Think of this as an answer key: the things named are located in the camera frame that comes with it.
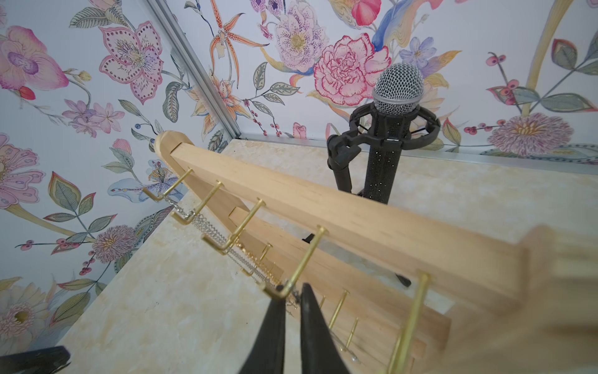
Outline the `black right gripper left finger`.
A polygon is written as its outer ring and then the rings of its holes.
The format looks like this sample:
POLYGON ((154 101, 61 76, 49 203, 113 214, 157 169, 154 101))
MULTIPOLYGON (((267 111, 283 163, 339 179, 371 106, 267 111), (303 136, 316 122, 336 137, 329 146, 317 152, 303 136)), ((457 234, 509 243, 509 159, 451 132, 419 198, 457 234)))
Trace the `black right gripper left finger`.
POLYGON ((286 341, 286 302, 272 299, 258 335, 239 373, 283 373, 286 341))

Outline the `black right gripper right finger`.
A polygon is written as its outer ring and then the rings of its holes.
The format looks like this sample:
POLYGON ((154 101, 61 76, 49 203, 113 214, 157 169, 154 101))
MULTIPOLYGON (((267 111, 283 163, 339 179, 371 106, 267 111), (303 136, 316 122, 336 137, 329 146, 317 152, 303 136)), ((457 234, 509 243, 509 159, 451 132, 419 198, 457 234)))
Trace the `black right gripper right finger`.
POLYGON ((303 374, 349 374, 309 283, 301 290, 301 370, 303 374))

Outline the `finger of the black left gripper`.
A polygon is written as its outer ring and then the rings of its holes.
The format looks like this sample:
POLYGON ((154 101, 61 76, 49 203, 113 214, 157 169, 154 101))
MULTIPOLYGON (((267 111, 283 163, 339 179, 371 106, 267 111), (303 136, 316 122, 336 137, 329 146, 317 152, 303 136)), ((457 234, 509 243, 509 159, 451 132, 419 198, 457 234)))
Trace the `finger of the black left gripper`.
POLYGON ((53 374, 68 366, 70 358, 64 346, 6 355, 1 357, 1 374, 53 374))

